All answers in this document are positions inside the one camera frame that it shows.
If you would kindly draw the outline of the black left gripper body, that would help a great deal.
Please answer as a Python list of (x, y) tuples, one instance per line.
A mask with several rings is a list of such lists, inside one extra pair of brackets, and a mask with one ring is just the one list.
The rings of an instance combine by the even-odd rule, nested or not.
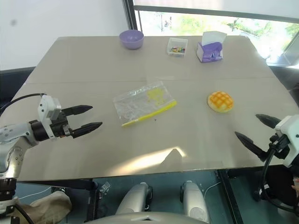
[(50, 119), (50, 127), (55, 137), (72, 136), (72, 130), (67, 119), (70, 115), (67, 111), (61, 111), (56, 119)]

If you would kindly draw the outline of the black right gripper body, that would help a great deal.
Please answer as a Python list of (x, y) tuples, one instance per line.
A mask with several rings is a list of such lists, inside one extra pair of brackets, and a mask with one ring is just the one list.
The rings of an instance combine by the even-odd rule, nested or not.
[(285, 159), (290, 152), (289, 139), (285, 134), (278, 136), (275, 135), (270, 137), (269, 150), (274, 151), (274, 155), (279, 159)]

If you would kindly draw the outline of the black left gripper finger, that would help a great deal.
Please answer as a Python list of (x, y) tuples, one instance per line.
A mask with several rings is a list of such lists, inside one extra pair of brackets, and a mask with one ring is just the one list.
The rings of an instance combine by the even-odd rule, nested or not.
[(78, 106), (62, 109), (61, 112), (63, 112), (65, 116), (78, 115), (78, 114), (85, 113), (86, 111), (92, 108), (93, 107), (90, 105), (78, 105)]
[(81, 126), (80, 128), (71, 130), (71, 136), (72, 138), (77, 138), (83, 135), (86, 135), (94, 130), (96, 130), (97, 128), (99, 128), (101, 125), (103, 124), (103, 122), (93, 122), (93, 123), (89, 123), (86, 125)]

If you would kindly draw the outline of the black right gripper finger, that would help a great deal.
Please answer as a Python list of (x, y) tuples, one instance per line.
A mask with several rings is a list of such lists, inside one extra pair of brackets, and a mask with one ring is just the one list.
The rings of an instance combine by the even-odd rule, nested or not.
[(256, 114), (256, 117), (266, 126), (275, 128), (275, 126), (281, 121), (280, 119), (269, 116), (266, 114)]
[(268, 157), (268, 152), (263, 151), (260, 147), (256, 146), (252, 139), (245, 136), (242, 133), (235, 132), (235, 135), (239, 141), (252, 153), (254, 153), (261, 161), (266, 161)]

